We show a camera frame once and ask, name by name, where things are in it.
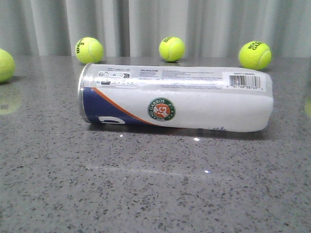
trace curtain fold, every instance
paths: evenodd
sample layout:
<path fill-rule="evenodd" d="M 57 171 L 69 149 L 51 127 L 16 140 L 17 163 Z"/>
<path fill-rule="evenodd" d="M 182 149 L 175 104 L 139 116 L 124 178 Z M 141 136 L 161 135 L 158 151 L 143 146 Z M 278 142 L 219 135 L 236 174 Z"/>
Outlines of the curtain fold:
<path fill-rule="evenodd" d="M 106 56 L 158 56 L 174 35 L 192 57 L 235 57 L 251 40 L 311 57 L 310 24 L 310 0 L 0 0 L 0 48 L 12 54 L 74 56 L 91 36 Z"/>

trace roland garros logo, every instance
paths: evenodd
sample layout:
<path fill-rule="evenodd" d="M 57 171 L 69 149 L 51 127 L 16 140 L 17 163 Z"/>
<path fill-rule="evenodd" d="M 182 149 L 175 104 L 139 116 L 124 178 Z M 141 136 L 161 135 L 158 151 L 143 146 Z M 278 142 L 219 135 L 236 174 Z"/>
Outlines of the roland garros logo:
<path fill-rule="evenodd" d="M 173 103 L 166 98 L 156 98 L 148 106 L 148 114 L 158 121 L 171 120 L 175 116 Z"/>

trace barcode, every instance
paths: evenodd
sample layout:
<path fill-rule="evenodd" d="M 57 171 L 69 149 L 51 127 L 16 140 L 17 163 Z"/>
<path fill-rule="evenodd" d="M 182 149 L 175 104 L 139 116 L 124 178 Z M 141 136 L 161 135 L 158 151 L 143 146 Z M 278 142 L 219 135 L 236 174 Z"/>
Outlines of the barcode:
<path fill-rule="evenodd" d="M 229 86 L 242 89 L 261 89 L 260 77 L 254 75 L 229 75 Z"/>

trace gray speckled countertop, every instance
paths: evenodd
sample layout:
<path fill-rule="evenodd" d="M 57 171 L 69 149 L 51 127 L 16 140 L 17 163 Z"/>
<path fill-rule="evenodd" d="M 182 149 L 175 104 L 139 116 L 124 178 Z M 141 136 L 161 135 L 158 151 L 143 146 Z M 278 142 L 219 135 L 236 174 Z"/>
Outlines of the gray speckled countertop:
<path fill-rule="evenodd" d="M 275 105 L 255 133 L 90 125 L 79 115 L 75 57 L 15 60 L 0 85 L 16 105 L 0 115 L 0 232 L 311 232 L 310 59 L 274 58 L 264 70 Z"/>

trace orange stripe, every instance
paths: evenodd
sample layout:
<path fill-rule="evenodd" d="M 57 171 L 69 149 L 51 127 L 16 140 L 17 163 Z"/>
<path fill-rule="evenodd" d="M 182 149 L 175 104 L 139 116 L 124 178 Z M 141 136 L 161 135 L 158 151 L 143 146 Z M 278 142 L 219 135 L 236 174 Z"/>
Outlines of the orange stripe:
<path fill-rule="evenodd" d="M 100 90 L 98 90 L 96 87 L 93 87 L 92 88 L 98 95 L 100 95 L 102 98 L 104 98 L 106 101 L 108 101 L 109 103 L 111 103 L 113 106 L 115 106 L 116 108 L 118 108 L 120 111 L 126 113 L 127 115 L 135 118 L 136 120 L 139 120 L 139 121 L 142 121 L 146 124 L 149 124 L 149 125 L 154 125 L 148 121 L 145 121 L 143 119 L 140 119 L 139 117 L 133 115 L 132 113 L 126 111 L 124 108 L 122 108 L 120 105 L 116 104 L 112 99 L 110 99 L 108 96 L 104 95 L 103 92 L 101 92 Z"/>

